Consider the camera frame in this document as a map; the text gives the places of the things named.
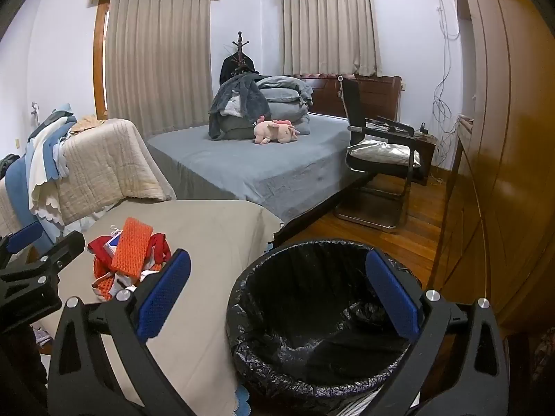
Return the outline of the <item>red cloth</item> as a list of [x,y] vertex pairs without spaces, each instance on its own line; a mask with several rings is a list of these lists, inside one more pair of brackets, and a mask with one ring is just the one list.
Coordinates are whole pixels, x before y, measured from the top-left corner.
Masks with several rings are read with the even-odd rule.
[[[90,241],[87,250],[94,255],[93,260],[93,276],[97,279],[106,273],[112,272],[110,268],[112,259],[105,250],[103,244],[109,240],[108,236],[97,237],[94,241]],[[151,236],[150,244],[148,244],[147,254],[145,256],[143,270],[154,269],[159,271],[171,257],[171,250],[165,239],[165,234],[157,233]]]

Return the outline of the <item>orange foam net sleeve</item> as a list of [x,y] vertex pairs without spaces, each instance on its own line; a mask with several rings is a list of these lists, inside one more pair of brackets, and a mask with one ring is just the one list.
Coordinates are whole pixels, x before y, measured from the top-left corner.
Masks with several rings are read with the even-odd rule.
[[111,262],[112,271],[123,273],[136,281],[143,269],[152,232],[150,225],[135,218],[127,218]]

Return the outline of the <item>white blue medicine box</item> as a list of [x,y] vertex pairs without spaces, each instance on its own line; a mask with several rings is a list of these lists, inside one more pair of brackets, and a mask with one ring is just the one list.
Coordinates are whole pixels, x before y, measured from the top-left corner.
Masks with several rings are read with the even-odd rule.
[[106,251],[106,253],[113,258],[116,250],[117,250],[117,246],[119,245],[119,239],[121,236],[121,232],[115,232],[108,241],[106,241],[105,244],[103,244],[103,250]]

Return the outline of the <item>black lined trash bin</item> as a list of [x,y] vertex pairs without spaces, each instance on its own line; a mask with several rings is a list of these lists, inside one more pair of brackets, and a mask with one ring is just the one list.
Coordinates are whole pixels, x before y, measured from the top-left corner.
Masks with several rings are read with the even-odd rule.
[[[271,415],[359,413],[392,377],[409,342],[367,277],[373,249],[302,241],[266,253],[236,279],[226,330],[253,408]],[[381,252],[422,289],[409,268]]]

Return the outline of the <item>blue white scalloped cloth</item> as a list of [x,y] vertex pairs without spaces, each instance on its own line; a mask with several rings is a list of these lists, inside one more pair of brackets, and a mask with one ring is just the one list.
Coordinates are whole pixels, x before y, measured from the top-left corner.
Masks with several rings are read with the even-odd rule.
[[27,138],[25,154],[4,177],[8,201],[21,226],[38,223],[41,235],[33,245],[48,251],[61,238],[64,222],[57,185],[69,174],[61,144],[77,119],[68,104],[54,109]]

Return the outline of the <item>beige quilted blanket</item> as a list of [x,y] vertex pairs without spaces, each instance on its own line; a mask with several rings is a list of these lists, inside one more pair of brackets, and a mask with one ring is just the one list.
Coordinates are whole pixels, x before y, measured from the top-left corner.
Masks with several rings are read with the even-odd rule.
[[61,220],[68,225],[125,198],[174,200],[176,194],[155,163],[136,126],[110,119],[71,137],[62,151],[69,176],[55,186]]

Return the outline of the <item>wooden wardrobe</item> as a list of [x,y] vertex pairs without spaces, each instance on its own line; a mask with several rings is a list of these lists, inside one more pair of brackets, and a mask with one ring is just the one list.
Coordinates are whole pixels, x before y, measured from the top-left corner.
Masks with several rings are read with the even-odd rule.
[[508,331],[554,324],[554,35],[532,0],[457,0],[474,66],[429,286]]

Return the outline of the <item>dark wooden nightstand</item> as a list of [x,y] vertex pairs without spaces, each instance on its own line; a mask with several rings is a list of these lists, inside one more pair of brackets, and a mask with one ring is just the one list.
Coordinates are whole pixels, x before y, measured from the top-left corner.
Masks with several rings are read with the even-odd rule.
[[426,186],[430,172],[432,170],[433,157],[436,152],[437,139],[432,134],[425,134],[421,131],[415,132],[416,151],[420,157],[420,167],[413,173],[413,181]]

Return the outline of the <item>black cantilever chair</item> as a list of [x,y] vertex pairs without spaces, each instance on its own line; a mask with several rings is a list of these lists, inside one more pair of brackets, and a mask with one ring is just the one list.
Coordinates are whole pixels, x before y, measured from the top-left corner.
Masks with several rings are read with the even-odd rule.
[[[346,192],[334,215],[350,223],[395,232],[407,219],[413,175],[420,168],[415,130],[378,115],[364,115],[358,82],[342,75],[338,82],[350,132],[345,163],[364,179]],[[371,186],[379,175],[402,179],[403,188],[394,192]]]

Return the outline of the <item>silver seat cushion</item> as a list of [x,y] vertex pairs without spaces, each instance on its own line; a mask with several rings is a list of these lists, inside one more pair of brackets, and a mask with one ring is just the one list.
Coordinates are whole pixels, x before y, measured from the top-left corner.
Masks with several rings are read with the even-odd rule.
[[388,163],[409,166],[410,148],[399,144],[389,144],[377,138],[366,138],[348,147],[350,156],[369,163]]

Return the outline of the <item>left beige curtain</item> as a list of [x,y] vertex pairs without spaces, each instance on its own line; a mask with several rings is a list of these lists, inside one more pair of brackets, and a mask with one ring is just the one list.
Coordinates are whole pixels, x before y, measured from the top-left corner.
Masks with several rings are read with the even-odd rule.
[[145,139],[207,124],[211,0],[110,0],[104,78],[107,115]]

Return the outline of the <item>beige curtain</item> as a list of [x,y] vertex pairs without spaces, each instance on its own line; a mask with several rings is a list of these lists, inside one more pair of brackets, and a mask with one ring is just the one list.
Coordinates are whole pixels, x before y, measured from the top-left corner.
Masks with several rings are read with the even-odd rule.
[[145,139],[207,124],[211,0],[110,0],[104,78],[107,115]]
[[380,76],[373,0],[281,0],[287,75]]

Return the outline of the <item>grey bed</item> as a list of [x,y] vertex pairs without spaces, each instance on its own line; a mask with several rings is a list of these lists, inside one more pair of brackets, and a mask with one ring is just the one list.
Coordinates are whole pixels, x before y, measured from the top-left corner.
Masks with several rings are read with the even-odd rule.
[[147,147],[180,200],[247,200],[283,224],[324,203],[363,176],[346,164],[347,120],[309,116],[310,134],[289,144],[213,140],[200,126],[166,132]]

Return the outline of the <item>dark grey fleece blanket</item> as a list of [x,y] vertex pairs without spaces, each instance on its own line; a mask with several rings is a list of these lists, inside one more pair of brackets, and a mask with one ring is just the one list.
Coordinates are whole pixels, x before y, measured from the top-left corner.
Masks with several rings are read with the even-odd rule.
[[220,86],[209,110],[209,136],[224,139],[229,131],[253,128],[261,116],[269,119],[269,103],[258,82],[267,78],[256,72],[236,75]]

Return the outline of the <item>pink pig plush toy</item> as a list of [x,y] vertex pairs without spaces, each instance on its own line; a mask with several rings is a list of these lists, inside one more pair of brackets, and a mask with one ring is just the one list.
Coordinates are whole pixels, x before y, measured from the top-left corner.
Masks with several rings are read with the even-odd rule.
[[257,145],[267,145],[272,142],[279,144],[294,142],[300,132],[289,120],[266,120],[261,116],[254,126],[253,134]]

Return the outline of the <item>dark wooden headboard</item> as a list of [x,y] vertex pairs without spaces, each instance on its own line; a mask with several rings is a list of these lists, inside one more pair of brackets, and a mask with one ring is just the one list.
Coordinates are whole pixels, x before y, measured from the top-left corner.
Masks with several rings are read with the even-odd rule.
[[[346,118],[341,103],[340,82],[335,74],[304,74],[296,78],[306,82],[313,90],[310,111],[319,115]],[[358,83],[363,111],[367,116],[381,116],[398,120],[402,78],[399,76],[363,77],[348,75]]]

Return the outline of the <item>wooden coat rack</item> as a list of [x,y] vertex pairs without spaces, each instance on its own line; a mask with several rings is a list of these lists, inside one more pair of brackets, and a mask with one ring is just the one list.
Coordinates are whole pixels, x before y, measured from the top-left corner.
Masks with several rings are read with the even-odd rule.
[[230,78],[248,72],[257,73],[253,60],[245,54],[244,47],[249,44],[249,41],[243,40],[243,33],[241,31],[237,34],[237,39],[232,43],[236,51],[226,57],[222,63],[219,75],[219,83],[227,82]]

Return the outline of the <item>folded grey bedding pile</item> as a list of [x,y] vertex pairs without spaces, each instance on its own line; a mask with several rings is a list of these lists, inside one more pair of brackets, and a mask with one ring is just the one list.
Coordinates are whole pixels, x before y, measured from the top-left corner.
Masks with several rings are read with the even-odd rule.
[[[300,132],[309,134],[309,107],[313,104],[312,88],[291,76],[267,76],[258,82],[259,89],[269,103],[271,115],[266,120],[289,120]],[[254,137],[253,128],[229,131],[224,139],[246,140]]]

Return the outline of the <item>right beige curtain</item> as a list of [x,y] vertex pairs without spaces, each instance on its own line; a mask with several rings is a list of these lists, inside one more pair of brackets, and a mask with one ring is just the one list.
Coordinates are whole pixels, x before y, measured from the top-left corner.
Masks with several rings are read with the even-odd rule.
[[287,75],[380,76],[373,0],[281,0]]

